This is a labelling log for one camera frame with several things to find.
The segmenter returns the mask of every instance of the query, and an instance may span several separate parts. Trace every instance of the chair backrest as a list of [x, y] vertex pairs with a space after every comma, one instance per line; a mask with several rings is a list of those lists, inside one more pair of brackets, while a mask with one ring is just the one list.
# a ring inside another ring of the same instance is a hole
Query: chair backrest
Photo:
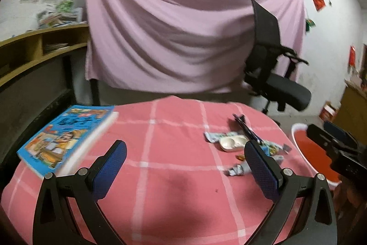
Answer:
[[255, 15], [254, 47], [246, 60], [245, 72], [253, 72], [265, 63], [267, 49], [261, 45], [280, 46], [280, 33], [277, 18], [251, 0]]

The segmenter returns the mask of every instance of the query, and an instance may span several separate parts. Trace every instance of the checkered tablecloth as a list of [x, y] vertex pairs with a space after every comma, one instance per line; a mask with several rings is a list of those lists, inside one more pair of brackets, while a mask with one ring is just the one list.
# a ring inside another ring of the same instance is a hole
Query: checkered tablecloth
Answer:
[[[204, 131], [238, 130], [232, 114], [244, 114], [260, 138], [288, 144], [293, 151], [282, 167], [310, 175], [306, 163], [282, 130], [267, 116], [238, 103], [164, 99], [116, 106], [118, 120], [96, 142], [80, 167], [89, 167], [117, 139], [127, 159], [99, 206], [128, 245], [238, 245], [255, 231], [272, 205], [252, 175], [226, 177], [238, 160], [208, 143]], [[41, 180], [21, 162], [6, 186], [1, 205], [14, 227], [32, 244], [32, 224]], [[83, 236], [93, 240], [74, 200]], [[284, 239], [298, 211], [295, 204], [278, 240]]]

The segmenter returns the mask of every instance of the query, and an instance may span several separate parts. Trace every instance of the pink curtain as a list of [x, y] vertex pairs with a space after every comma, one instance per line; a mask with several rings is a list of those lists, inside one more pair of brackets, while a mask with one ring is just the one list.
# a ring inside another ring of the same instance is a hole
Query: pink curtain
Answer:
[[[279, 21], [281, 42], [300, 53], [304, 0], [256, 0]], [[250, 0], [86, 0], [91, 32], [86, 78], [161, 92], [231, 91], [253, 47]], [[284, 74], [287, 60], [277, 73]]]

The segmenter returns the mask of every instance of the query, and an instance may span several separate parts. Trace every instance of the children's book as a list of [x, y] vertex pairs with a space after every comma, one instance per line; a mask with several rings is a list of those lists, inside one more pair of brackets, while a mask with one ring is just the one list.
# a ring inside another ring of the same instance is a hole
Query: children's book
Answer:
[[23, 145], [18, 156], [40, 177], [72, 175], [93, 140], [117, 118], [113, 108], [71, 106]]

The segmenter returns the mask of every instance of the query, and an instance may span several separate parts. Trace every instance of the book cover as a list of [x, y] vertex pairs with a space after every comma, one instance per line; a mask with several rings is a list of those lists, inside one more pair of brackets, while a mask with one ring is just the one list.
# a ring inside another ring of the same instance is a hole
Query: book cover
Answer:
[[73, 105], [18, 150], [18, 156], [42, 177], [55, 173], [114, 106]]

